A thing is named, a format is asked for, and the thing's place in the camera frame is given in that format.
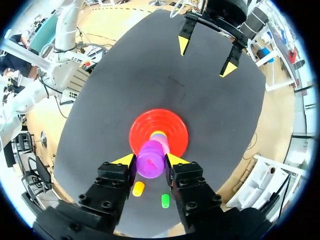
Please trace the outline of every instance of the pink cup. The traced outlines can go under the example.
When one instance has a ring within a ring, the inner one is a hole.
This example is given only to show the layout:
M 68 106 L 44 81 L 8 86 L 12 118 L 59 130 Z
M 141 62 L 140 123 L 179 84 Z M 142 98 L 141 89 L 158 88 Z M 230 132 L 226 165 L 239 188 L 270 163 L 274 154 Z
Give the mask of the pink cup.
M 164 155 L 170 153 L 169 143 L 166 136 L 162 134 L 155 134 L 152 137 L 150 137 L 150 140 L 158 141 L 159 143 L 161 143 Z
M 136 171 L 146 179 L 159 177 L 165 170 L 165 154 L 160 142 L 149 140 L 136 157 Z

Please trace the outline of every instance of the cable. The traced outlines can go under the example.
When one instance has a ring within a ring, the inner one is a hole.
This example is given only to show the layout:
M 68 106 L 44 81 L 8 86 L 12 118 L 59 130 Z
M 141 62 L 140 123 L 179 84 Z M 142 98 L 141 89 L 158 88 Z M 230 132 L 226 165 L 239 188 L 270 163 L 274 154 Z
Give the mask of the cable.
M 283 194 L 283 198 L 282 198 L 282 202 L 281 202 L 281 206 L 280 206 L 280 211 L 279 211 L 279 216 L 278 216 L 278 221 L 281 217 L 281 212 L 282 212 L 282 208 L 284 206 L 284 203 L 285 203 L 285 198 L 286 198 L 286 195 L 287 195 L 287 192 L 288 192 L 288 189 L 289 189 L 289 184 L 290 184 L 290 180 L 291 180 L 291 175 L 292 173 L 290 172 L 287 176 L 287 185 L 286 185 L 286 188 L 285 188 L 285 191 L 284 191 L 284 194 Z
M 62 111 L 60 109 L 60 106 L 59 106 L 59 103 L 58 103 L 58 100 L 57 100 L 57 96 L 54 96 L 54 98 L 55 98 L 55 102 L 56 102 L 56 105 L 57 105 L 57 107 L 59 109 L 59 112 L 60 112 L 61 116 L 64 117 L 65 119 L 68 119 L 65 115 L 63 115 L 63 113 L 62 113 Z
M 256 143 L 257 143 L 257 141 L 258 141 L 258 134 L 257 134 L 256 132 L 254 133 L 253 136 L 255 136 L 255 142 L 254 142 L 254 144 L 251 146 L 251 143 L 252 143 L 252 141 L 251 141 L 250 144 L 249 144 L 249 146 L 248 146 L 248 148 L 247 148 L 247 150 L 252 149 L 252 148 L 256 145 Z
M 55 88 L 53 88 L 53 87 L 51 87 L 51 86 L 47 85 L 47 84 L 44 82 L 44 80 L 43 80 L 42 76 L 40 76 L 39 81 L 40 81 L 40 83 L 42 83 L 42 84 L 43 84 L 43 86 L 44 86 L 44 89 L 45 89 L 45 91 L 46 91 L 47 98 L 49 98 L 49 92 L 48 92 L 48 89 L 47 89 L 47 88 L 49 88 L 49 89 L 51 89 L 51 90 L 55 91 L 55 92 L 56 92 L 56 93 L 58 93 L 58 94 L 62 94 L 62 92 L 61 92 L 61 91 L 59 91 L 59 90 L 57 90 L 57 89 L 55 89 Z
M 179 8 L 178 11 L 176 11 L 181 2 L 182 2 L 181 7 Z M 170 18 L 173 19 L 175 16 L 177 16 L 181 12 L 181 10 L 185 7 L 185 5 L 186 5 L 186 0 L 178 0 L 174 5 L 172 11 L 170 12 Z
M 261 157 L 261 153 L 260 152 L 256 152 L 255 154 L 253 154 L 251 157 L 248 157 L 248 158 L 245 158 L 245 157 L 242 157 L 244 160 L 250 160 L 252 159 L 255 155 L 259 155 Z
M 77 28 L 79 29 L 80 32 L 83 33 L 85 38 L 88 39 L 89 43 L 92 45 L 92 42 L 90 41 L 88 35 L 84 31 L 82 31 L 82 29 L 79 26 L 77 26 Z M 97 56 L 98 54 L 97 54 L 97 51 L 96 51 L 96 48 L 94 47 L 94 45 L 93 45 L 93 50 L 94 50 L 95 56 Z
M 79 35 L 78 35 L 78 36 L 76 36 L 76 38 L 80 36 L 81 41 L 83 42 L 83 39 L 82 39 L 82 37 L 83 37 L 83 32 L 79 29 L 79 27 L 76 27 L 76 29 L 78 29 L 78 30 L 79 30 Z
M 255 136 L 255 142 L 254 142 L 253 145 L 251 145 L 251 144 L 252 144 L 252 140 L 251 140 L 251 141 L 250 141 L 250 144 L 249 144 L 249 146 L 248 146 L 248 148 L 247 148 L 246 150 L 252 149 L 252 148 L 257 144 L 258 134 L 255 132 L 255 133 L 253 134 L 253 136 Z M 255 155 L 261 156 L 261 154 L 260 154 L 259 152 L 256 152 L 256 153 L 253 154 L 251 157 L 245 158 L 245 157 L 243 156 L 242 159 L 244 159 L 244 160 L 250 160 L 250 159 L 252 159 Z
M 66 53 L 66 52 L 68 52 L 68 51 L 72 51 L 72 50 L 74 50 L 74 49 L 76 49 L 76 48 L 77 48 L 77 46 L 74 46 L 73 48 L 70 48 L 70 49 L 68 49 L 68 50 L 62 50 L 62 49 L 53 47 L 53 49 L 54 49 L 53 52 L 54 52 L 55 54 L 64 54 L 64 53 Z
M 203 14 L 203 13 L 204 13 L 205 5 L 206 5 L 206 0 L 203 0 L 203 1 L 202 1 L 201 12 L 200 12 L 201 14 Z

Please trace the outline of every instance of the chair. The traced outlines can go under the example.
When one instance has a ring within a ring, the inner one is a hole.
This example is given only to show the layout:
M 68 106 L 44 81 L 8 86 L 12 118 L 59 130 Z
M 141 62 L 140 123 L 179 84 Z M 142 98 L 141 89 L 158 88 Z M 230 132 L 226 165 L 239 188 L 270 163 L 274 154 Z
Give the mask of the chair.
M 24 152 L 27 151 L 25 153 L 31 153 L 33 152 L 33 146 L 30 145 L 30 143 L 28 142 L 28 133 L 20 133 L 17 137 L 16 137 L 16 143 L 17 143 L 17 147 L 18 147 L 18 152 Z
M 256 59 L 251 46 L 257 45 L 261 49 L 256 39 L 261 35 L 268 21 L 268 16 L 259 7 L 255 7 L 240 27 L 240 31 L 248 38 L 247 51 L 254 62 Z
M 31 161 L 35 163 L 35 169 L 32 168 Z M 40 206 L 36 197 L 52 189 L 51 175 L 38 156 L 35 159 L 28 157 L 28 166 L 29 171 L 23 175 L 21 181 L 29 193 L 30 199 Z
M 42 131 L 40 140 L 34 140 L 34 134 L 31 134 L 30 132 L 27 133 L 20 133 L 18 135 L 18 146 L 21 149 L 21 151 L 27 151 L 35 153 L 36 152 L 36 144 L 37 142 L 41 142 L 43 147 L 47 147 L 47 137 L 45 133 Z
M 153 1 L 149 2 L 149 5 L 152 5 L 152 6 L 164 6 L 166 4 L 167 4 L 167 2 L 160 1 L 160 0 L 153 0 Z

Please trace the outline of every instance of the gray mat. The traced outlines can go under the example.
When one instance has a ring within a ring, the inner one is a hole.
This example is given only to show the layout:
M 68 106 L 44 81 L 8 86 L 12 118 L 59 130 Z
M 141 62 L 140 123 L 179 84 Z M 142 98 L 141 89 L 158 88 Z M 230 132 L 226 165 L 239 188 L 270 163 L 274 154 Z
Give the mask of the gray mat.
M 135 118 L 169 109 L 187 124 L 184 158 L 197 161 L 217 191 L 241 160 L 257 126 L 265 77 L 242 54 L 239 68 L 225 78 L 219 72 L 232 43 L 203 25 L 195 27 L 185 56 L 178 34 L 185 19 L 156 11 L 128 31 L 90 75 L 64 126 L 54 176 L 77 201 L 97 176 L 97 168 L 131 153 L 128 135 Z M 165 176 L 145 182 L 141 197 L 130 195 L 117 230 L 132 237 L 160 234 L 180 222 Z

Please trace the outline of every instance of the person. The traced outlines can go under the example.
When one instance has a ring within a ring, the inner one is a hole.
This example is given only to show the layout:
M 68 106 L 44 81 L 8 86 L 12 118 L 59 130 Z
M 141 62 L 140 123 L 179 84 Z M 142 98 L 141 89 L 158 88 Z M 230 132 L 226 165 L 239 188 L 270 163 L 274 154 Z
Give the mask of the person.
M 10 93 L 18 94 L 18 93 L 20 93 L 23 89 L 25 89 L 24 86 L 8 85 L 8 86 L 5 86 L 5 87 L 3 88 L 3 92 L 4 92 L 4 94 L 10 94 Z
M 10 41 L 21 45 L 25 49 L 29 48 L 29 43 L 22 34 L 13 35 Z M 31 63 L 24 61 L 10 53 L 2 51 L 0 57 L 0 74 L 9 78 L 17 77 L 19 74 L 28 78 L 33 66 Z
M 7 103 L 7 98 L 8 98 L 8 95 L 3 95 L 3 98 L 2 98 L 2 105 L 6 104 Z

